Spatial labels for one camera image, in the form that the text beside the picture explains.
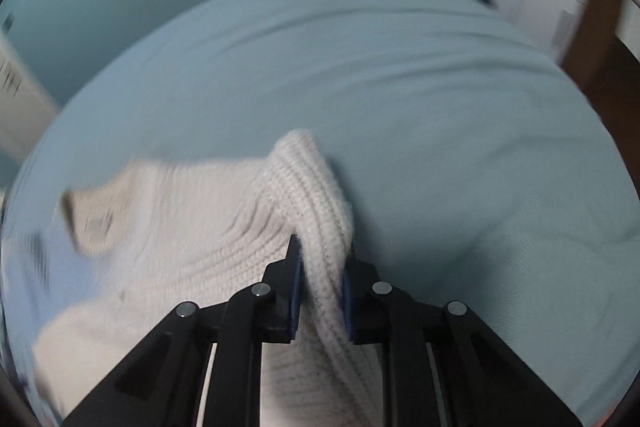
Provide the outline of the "white and blue knit sweater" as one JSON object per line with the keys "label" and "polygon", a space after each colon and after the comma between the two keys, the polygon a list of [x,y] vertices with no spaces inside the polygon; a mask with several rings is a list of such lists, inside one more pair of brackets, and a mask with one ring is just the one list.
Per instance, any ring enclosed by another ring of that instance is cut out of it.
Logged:
{"label": "white and blue knit sweater", "polygon": [[262,423],[381,424],[378,355],[348,340],[341,310],[352,213],[308,132],[288,133],[264,158],[136,161],[61,204],[96,292],[55,314],[32,349],[36,389],[56,413],[77,407],[178,303],[223,303],[297,237],[302,315],[293,343],[265,351]]}

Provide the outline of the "teal bed sheet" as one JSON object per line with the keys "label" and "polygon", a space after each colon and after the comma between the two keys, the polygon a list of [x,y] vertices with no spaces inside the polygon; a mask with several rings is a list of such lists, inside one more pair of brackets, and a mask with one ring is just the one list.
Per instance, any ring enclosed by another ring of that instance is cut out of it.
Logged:
{"label": "teal bed sheet", "polygon": [[352,245],[424,303],[467,303],[586,426],[639,369],[639,199],[576,84],[477,0],[209,0],[136,42],[25,161],[1,301],[36,416],[35,341],[96,292],[62,196],[136,161],[264,158],[308,132]]}

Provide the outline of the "white door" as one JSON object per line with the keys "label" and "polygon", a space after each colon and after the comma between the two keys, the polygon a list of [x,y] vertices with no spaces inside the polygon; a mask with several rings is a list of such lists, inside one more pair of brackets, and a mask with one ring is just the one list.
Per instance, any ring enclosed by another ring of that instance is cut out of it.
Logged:
{"label": "white door", "polygon": [[1,148],[24,161],[51,126],[60,109],[1,33]]}

